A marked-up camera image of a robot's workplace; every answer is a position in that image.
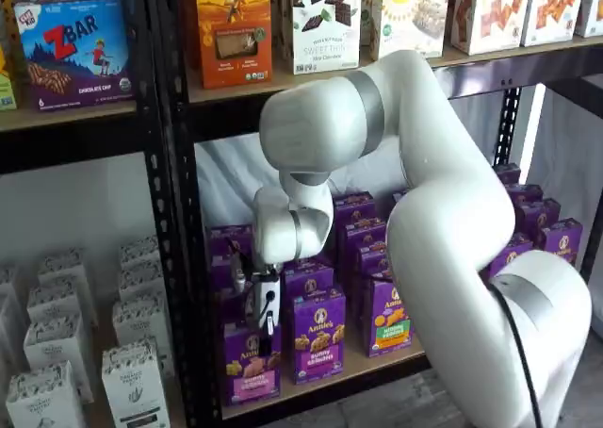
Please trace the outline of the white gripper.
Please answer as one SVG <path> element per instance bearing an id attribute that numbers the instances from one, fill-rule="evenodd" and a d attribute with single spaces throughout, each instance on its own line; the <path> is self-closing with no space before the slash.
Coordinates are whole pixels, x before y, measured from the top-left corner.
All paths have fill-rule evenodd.
<path id="1" fill-rule="evenodd" d="M 248 323 L 261 332 L 261 355 L 271 355 L 279 324 L 281 283 L 278 272 L 254 273 L 248 293 Z"/>

